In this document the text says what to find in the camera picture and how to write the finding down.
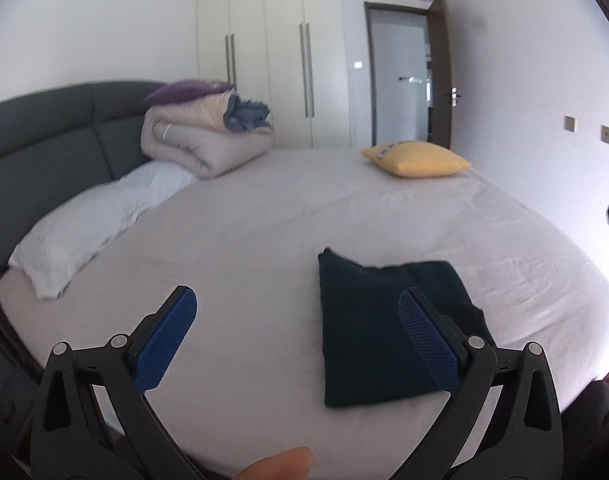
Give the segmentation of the left hand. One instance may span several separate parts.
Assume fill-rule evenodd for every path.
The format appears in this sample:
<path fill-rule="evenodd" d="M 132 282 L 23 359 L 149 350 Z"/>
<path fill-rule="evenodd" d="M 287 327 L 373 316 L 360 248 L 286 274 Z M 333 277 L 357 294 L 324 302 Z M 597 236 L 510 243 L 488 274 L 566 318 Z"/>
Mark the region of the left hand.
<path fill-rule="evenodd" d="M 305 480 L 315 462 L 311 448 L 299 446 L 249 465 L 233 480 Z"/>

